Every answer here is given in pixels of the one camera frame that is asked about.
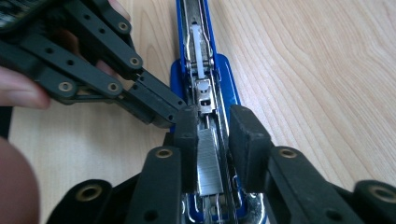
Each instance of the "finger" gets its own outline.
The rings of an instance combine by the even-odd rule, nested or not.
[[[38,223],[35,175],[22,154],[0,138],[0,223]]]
[[[114,8],[114,10],[120,13],[121,16],[123,16],[125,19],[127,19],[128,21],[131,20],[131,16],[117,0],[108,0],[108,3]]]
[[[0,66],[0,105],[45,109],[50,98],[31,79]]]

